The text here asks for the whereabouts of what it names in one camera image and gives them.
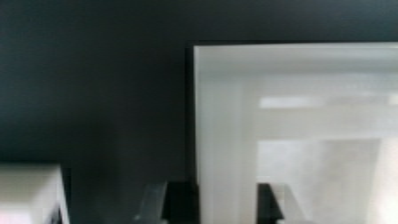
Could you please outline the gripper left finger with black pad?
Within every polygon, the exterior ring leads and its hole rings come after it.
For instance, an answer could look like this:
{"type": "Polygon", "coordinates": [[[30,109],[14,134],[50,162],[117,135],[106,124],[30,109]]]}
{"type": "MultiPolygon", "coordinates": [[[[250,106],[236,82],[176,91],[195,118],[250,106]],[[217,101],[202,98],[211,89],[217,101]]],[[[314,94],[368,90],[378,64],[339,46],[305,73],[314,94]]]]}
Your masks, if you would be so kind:
{"type": "Polygon", "coordinates": [[[199,224],[199,191],[190,182],[146,186],[131,224],[199,224]]]}

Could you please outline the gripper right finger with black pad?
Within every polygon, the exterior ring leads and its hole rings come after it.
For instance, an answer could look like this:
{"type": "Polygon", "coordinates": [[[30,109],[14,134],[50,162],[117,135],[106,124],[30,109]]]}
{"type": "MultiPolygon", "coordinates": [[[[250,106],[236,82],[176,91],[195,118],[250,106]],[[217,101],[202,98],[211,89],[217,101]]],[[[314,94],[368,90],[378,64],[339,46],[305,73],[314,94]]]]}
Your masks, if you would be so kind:
{"type": "Polygon", "coordinates": [[[297,224],[302,210],[284,184],[257,184],[256,224],[297,224]]]}

